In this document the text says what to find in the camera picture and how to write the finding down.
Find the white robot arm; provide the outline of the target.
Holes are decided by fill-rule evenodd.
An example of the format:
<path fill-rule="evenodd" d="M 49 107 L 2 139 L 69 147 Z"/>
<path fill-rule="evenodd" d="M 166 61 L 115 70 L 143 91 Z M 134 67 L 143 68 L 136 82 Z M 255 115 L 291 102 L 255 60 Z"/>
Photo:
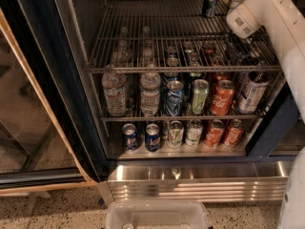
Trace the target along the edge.
<path fill-rule="evenodd" d="M 305 18 L 292 0 L 232 0 L 226 22 L 242 39 L 266 30 L 305 121 Z M 305 229 L 305 147 L 287 180 L 277 229 Z"/>

